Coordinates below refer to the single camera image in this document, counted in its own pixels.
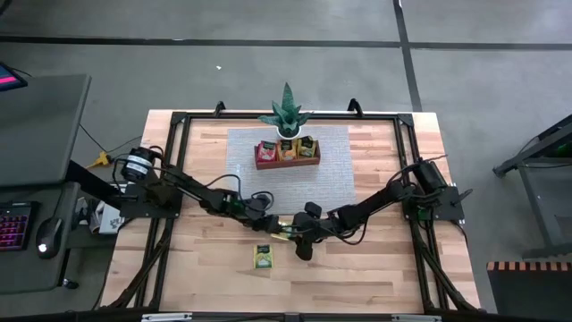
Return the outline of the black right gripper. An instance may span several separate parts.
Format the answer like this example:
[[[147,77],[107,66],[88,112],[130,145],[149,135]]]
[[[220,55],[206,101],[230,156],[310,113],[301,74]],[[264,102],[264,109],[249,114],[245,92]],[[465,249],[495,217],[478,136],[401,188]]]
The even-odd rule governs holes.
[[[305,212],[293,217],[292,225],[285,225],[285,236],[296,243],[295,253],[299,259],[309,261],[313,257],[313,243],[334,236],[335,226],[331,219],[315,218]]]

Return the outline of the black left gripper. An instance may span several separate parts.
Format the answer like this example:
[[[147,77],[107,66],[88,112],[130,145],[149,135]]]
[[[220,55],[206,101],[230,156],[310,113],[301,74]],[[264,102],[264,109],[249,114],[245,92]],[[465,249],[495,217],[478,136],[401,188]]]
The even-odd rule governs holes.
[[[258,211],[252,208],[245,208],[246,220],[244,226],[253,231],[264,231],[270,234],[282,232],[280,218],[276,215],[267,215],[265,211]]]

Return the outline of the brown wooden compartment tray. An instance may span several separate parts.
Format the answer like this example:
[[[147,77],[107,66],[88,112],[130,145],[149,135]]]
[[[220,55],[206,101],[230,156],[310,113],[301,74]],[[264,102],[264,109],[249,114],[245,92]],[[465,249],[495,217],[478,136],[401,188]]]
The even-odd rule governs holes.
[[[276,159],[273,162],[257,162],[257,145],[254,146],[254,156],[255,156],[255,166],[257,170],[270,170],[270,169],[278,169],[278,168],[287,168],[287,167],[296,167],[296,166],[306,166],[306,165],[319,165],[321,162],[321,151],[320,151],[320,144],[317,141],[317,147],[315,151],[315,156],[312,158],[296,158],[291,161],[280,161],[278,159],[278,152],[277,152],[277,140],[276,143]]]

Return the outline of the red strawberry tea bag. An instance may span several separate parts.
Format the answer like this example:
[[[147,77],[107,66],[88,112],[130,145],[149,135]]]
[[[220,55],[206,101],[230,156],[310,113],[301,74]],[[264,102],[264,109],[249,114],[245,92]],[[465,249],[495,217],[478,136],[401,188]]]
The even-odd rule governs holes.
[[[273,162],[276,159],[276,143],[262,140],[257,146],[257,162]]]

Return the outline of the orange mango tea bag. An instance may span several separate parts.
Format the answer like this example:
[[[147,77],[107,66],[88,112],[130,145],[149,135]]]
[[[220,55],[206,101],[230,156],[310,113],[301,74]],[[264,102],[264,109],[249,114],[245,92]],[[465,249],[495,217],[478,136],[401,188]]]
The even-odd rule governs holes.
[[[278,159],[291,161],[298,157],[296,140],[279,140],[277,144]]]

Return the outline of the grey woven placemat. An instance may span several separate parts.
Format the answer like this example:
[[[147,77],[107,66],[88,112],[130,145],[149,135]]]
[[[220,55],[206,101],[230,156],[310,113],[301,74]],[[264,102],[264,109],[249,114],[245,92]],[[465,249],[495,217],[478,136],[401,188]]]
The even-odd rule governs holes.
[[[226,172],[241,180],[241,194],[248,198],[257,191],[270,191],[274,204],[270,214],[294,215],[311,201],[323,211],[357,202],[349,130],[346,126],[304,126],[304,136],[319,143],[317,165],[257,170],[254,146],[261,140],[277,140],[274,128],[228,130]]]

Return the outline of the green plant in white pot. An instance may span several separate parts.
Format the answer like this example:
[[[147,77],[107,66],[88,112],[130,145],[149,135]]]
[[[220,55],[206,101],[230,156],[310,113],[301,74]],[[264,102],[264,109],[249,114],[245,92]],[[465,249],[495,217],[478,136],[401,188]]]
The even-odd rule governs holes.
[[[299,136],[301,127],[311,115],[309,112],[301,113],[301,108],[296,105],[290,84],[286,82],[282,91],[282,103],[272,101],[273,114],[261,115],[257,119],[274,126],[282,138],[291,140]]]

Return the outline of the white printed cardboard box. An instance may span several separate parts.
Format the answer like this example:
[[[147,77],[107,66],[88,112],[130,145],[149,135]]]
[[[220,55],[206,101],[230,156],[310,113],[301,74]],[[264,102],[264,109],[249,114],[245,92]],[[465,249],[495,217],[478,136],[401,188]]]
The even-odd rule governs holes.
[[[96,232],[98,234],[117,234],[124,224],[125,218],[120,216],[120,211],[103,201],[96,207]]]

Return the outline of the black computer mouse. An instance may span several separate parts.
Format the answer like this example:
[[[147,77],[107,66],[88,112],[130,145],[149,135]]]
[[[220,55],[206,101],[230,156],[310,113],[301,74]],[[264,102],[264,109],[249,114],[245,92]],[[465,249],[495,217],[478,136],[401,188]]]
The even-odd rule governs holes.
[[[63,234],[63,220],[59,217],[43,221],[36,234],[36,250],[42,259],[50,259],[57,255]]]

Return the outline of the black equipment stand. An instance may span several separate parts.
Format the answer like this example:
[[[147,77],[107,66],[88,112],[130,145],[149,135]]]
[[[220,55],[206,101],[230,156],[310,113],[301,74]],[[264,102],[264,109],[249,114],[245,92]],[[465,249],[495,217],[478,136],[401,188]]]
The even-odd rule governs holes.
[[[543,238],[541,247],[524,251],[522,258],[572,254],[572,114],[492,169],[499,178],[513,170],[519,172]]]

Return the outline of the black box with striped edge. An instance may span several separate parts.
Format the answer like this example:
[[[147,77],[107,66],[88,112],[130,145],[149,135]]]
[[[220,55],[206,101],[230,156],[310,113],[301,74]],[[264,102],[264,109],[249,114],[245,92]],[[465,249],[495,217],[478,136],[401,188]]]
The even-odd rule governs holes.
[[[489,262],[497,313],[572,322],[572,263]]]

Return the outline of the dark grey desk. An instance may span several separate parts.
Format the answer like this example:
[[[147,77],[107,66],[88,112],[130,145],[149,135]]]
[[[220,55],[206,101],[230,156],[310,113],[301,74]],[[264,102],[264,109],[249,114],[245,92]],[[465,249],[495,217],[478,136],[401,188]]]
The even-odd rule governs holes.
[[[26,249],[0,251],[0,294],[42,292],[62,284],[67,242],[79,192],[80,186],[73,182],[12,191],[0,189],[0,203],[34,203]],[[63,220],[61,246],[55,257],[42,259],[36,250],[36,234],[40,224],[52,217]]]

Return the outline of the black backlit keyboard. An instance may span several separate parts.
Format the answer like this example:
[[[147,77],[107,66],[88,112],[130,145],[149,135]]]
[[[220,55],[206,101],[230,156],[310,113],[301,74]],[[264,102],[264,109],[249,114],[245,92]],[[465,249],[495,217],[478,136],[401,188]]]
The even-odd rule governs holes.
[[[33,202],[0,203],[0,251],[26,249],[33,210]]]

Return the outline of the flat display screen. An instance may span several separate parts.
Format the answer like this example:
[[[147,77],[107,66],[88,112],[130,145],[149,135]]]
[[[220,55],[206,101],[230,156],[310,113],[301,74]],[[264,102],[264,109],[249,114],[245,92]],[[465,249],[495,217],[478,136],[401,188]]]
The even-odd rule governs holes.
[[[14,69],[0,62],[0,92],[25,88],[27,86],[28,82],[26,82]]]

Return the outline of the white metal bracket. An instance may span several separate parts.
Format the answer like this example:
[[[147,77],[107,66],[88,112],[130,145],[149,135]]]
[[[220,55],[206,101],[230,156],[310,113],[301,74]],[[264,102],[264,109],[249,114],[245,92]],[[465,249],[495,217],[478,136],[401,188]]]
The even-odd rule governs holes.
[[[391,316],[391,322],[442,322],[442,318],[432,315],[394,314]]]
[[[140,322],[190,322],[193,315],[189,312],[144,314]]]

